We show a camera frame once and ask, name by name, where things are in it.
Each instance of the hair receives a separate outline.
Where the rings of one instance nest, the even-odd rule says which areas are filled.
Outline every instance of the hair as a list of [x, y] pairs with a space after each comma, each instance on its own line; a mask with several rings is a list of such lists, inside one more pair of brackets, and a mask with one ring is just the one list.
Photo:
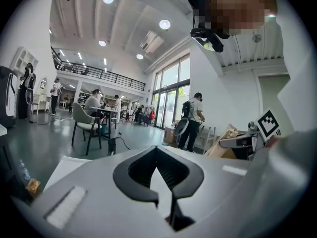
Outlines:
[[100, 90], [99, 89], [95, 89], [94, 91], [93, 91], [93, 94], [99, 94], [100, 93]]
[[201, 94], [201, 93], [196, 93], [195, 95], [194, 95], [194, 98], [202, 98], [203, 97], [203, 95]]

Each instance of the ceiling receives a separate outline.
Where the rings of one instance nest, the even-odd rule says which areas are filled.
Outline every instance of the ceiling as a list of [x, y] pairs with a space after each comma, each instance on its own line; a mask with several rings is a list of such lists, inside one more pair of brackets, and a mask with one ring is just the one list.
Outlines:
[[[68, 78], [59, 77], [59, 81], [60, 81], [61, 85], [63, 87], [65, 87], [67, 90], [76, 91], [76, 87], [77, 87], [77, 84], [78, 84], [77, 80], [72, 80], [72, 79], [68, 79]], [[95, 84], [90, 84], [90, 83], [87, 83], [87, 82], [83, 82], [82, 83], [82, 86], [81, 86], [80, 90], [83, 91], [83, 92], [91, 93], [95, 89], [99, 89], [103, 95], [110, 96], [110, 97], [114, 97], [116, 94], [119, 95], [120, 97], [124, 96], [123, 100], [134, 100], [134, 99], [137, 99], [137, 98], [140, 97], [140, 96], [137, 96], [137, 95], [134, 95], [134, 94], [126, 93], [126, 92], [123, 92], [123, 91], [117, 91], [117, 90], [114, 90], [114, 89], [111, 89], [111, 88], [108, 88], [108, 87], [103, 87], [103, 86], [99, 86], [99, 85], [95, 85]]]
[[[124, 61], [124, 69], [134, 64], [144, 72], [188, 36], [191, 26], [192, 13], [187, 0], [159, 1], [114, 0], [106, 4], [103, 0], [53, 0], [51, 44], [56, 50], [63, 50], [66, 55], [61, 57], [63, 60], [104, 68], [103, 58], [106, 58], [108, 71]], [[165, 11], [165, 14], [146, 3]], [[171, 22], [168, 30], [159, 27], [162, 19]], [[164, 42], [155, 52], [145, 55], [140, 44], [150, 30], [159, 34]], [[255, 34], [262, 38], [258, 43], [252, 41]], [[99, 40], [104, 40], [106, 47], [101, 47]], [[216, 53], [215, 57], [223, 68], [283, 57], [281, 31], [275, 18], [270, 18], [259, 29], [220, 41], [224, 44], [224, 51]], [[77, 52], [81, 53], [83, 60], [78, 58]], [[136, 54], [143, 54], [144, 59], [138, 60]]]

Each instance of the red object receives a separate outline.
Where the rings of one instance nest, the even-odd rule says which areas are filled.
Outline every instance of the red object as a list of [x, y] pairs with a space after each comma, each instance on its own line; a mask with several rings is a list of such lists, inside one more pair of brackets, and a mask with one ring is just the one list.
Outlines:
[[150, 113], [150, 120], [154, 120], [154, 119], [155, 119], [155, 114], [154, 114], [154, 110], [152, 110]]

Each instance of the bottle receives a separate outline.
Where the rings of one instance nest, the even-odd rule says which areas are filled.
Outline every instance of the bottle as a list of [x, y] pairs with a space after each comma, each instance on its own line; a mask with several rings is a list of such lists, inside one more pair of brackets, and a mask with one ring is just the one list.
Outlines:
[[25, 180], [29, 180], [30, 174], [29, 171], [27, 170], [27, 168], [25, 167], [24, 163], [22, 162], [22, 160], [19, 160], [19, 166], [20, 166], [20, 171], [22, 173], [22, 176]]

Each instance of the black backpack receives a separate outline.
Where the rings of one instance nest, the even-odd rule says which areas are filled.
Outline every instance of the black backpack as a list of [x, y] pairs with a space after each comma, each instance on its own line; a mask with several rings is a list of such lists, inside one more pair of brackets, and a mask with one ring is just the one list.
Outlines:
[[190, 103], [189, 103], [189, 101], [183, 103], [182, 112], [184, 114], [182, 116], [182, 118], [188, 118], [188, 115], [189, 115], [189, 112], [190, 112]]

